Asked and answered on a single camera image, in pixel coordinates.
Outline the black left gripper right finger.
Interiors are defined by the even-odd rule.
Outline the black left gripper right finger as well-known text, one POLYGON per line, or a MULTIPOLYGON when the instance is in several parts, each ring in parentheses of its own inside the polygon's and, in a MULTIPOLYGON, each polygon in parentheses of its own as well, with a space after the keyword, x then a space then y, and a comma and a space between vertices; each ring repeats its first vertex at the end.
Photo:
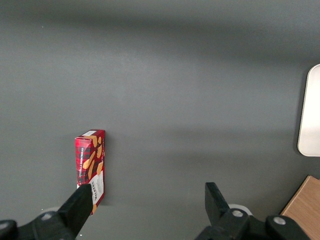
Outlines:
POLYGON ((210 225, 198 240, 308 240, 290 217, 269 215, 260 221, 240 208, 231 208, 214 182, 205 184, 205 210, 210 225))

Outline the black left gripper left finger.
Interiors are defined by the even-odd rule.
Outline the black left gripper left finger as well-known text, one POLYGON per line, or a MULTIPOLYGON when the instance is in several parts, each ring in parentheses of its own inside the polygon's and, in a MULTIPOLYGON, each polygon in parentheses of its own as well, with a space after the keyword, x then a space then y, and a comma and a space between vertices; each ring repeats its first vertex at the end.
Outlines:
POLYGON ((57 211, 46 211, 18 226, 12 219, 0 222, 2 240, 74 240, 93 209, 92 187, 81 185, 57 211))

